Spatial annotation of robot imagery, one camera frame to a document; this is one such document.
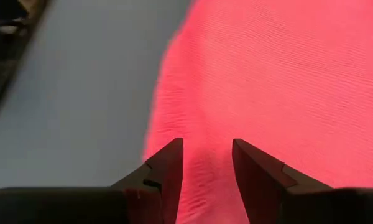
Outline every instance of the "pink fabric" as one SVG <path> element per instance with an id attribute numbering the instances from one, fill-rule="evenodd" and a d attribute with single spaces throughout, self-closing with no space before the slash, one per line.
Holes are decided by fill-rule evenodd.
<path id="1" fill-rule="evenodd" d="M 333 187 L 373 187 L 373 0 L 197 0 L 164 58 L 145 158 L 185 139 L 178 223 L 247 223 L 243 138 Z"/>

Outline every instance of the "white table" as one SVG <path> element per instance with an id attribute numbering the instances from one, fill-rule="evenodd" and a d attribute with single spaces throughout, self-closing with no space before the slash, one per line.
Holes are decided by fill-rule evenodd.
<path id="1" fill-rule="evenodd" d="M 53 0 L 0 109 L 0 187 L 109 185 L 138 167 L 189 1 Z"/>

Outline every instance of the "red cloth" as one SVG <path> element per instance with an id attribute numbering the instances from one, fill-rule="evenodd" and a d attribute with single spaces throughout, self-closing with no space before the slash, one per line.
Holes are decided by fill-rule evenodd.
<path id="1" fill-rule="evenodd" d="M 373 187 L 373 0 L 197 0 L 145 158 L 185 139 L 178 223 L 246 223 L 233 138 L 333 187 Z"/>

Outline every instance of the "gray background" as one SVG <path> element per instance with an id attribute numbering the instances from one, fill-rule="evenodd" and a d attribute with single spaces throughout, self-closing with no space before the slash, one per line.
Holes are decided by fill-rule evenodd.
<path id="1" fill-rule="evenodd" d="M 53 0 L 0 109 L 0 187 L 101 186 L 141 164 L 190 0 Z"/>

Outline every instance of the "black object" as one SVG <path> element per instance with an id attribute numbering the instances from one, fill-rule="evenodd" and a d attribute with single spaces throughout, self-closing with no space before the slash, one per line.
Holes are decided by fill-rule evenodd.
<path id="1" fill-rule="evenodd" d="M 27 11 L 18 0 L 0 0 L 0 100 L 49 2 L 36 0 Z"/>
<path id="2" fill-rule="evenodd" d="M 0 21 L 25 18 L 27 11 L 18 0 L 0 0 Z"/>
<path id="3" fill-rule="evenodd" d="M 0 223 L 175 223 L 182 139 L 110 187 L 0 189 Z"/>
<path id="4" fill-rule="evenodd" d="M 110 187 L 0 189 L 0 223 L 173 224 L 182 154 L 174 139 Z M 251 223 L 373 223 L 373 189 L 332 189 L 241 139 L 232 156 Z"/>
<path id="5" fill-rule="evenodd" d="M 241 139 L 233 163 L 251 223 L 373 223 L 373 189 L 332 189 Z"/>

